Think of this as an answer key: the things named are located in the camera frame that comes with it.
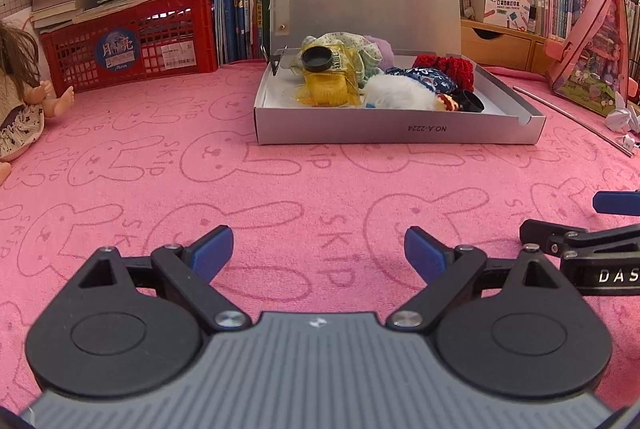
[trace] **wooden cabinet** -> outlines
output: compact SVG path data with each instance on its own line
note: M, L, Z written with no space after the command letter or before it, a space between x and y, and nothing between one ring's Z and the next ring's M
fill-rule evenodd
M468 19L460 24L462 54L478 64L544 74L551 63L543 37Z

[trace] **printer box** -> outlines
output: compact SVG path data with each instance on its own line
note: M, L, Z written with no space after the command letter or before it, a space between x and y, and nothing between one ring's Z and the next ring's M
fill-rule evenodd
M471 0L475 20L521 32L529 29L531 0Z

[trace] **white fluffy toy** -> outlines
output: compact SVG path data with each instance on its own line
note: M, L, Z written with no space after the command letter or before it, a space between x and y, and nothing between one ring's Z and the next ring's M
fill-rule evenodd
M368 108L445 111L444 103L426 86L404 75L374 75L364 87Z

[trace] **red plastic crate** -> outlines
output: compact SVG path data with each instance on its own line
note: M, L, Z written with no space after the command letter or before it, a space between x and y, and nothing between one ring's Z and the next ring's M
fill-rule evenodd
M41 34L61 95L218 69L212 0L153 0Z

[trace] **doll hair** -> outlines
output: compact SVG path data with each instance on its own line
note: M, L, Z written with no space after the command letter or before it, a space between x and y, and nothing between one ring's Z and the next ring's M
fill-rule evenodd
M28 32L0 22L0 72L14 82L18 96L24 98L24 85L40 85L38 45Z

